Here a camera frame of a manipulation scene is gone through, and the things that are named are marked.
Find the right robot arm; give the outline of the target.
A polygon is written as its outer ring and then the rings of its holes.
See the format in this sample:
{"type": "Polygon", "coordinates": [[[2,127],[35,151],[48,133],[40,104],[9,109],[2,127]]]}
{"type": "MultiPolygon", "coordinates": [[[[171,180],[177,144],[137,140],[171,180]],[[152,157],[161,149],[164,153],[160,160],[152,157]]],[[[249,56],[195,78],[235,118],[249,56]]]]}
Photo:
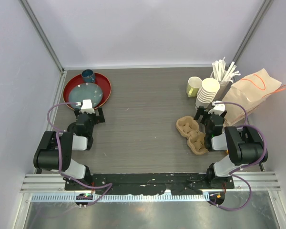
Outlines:
{"type": "Polygon", "coordinates": [[[268,159],[261,134],[252,126],[224,127],[227,111],[223,103],[214,103],[211,109],[197,108],[194,120],[204,125],[204,146],[208,151],[228,151],[222,160],[212,163],[203,181],[211,189],[225,187],[232,182],[231,174],[243,167],[262,164],[268,159]]]}

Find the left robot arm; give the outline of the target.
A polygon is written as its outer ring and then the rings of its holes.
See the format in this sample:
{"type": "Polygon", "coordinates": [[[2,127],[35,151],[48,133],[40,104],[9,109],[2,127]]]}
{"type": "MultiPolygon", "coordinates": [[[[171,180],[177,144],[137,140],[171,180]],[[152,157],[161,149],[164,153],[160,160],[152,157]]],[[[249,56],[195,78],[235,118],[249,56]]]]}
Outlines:
{"type": "Polygon", "coordinates": [[[75,109],[76,121],[71,123],[66,132],[44,132],[33,158],[36,169],[56,171],[69,179],[81,190],[88,190],[92,176],[87,166],[72,159],[73,151],[89,151],[93,145],[93,129],[96,124],[104,123],[102,108],[88,113],[75,109]]]}

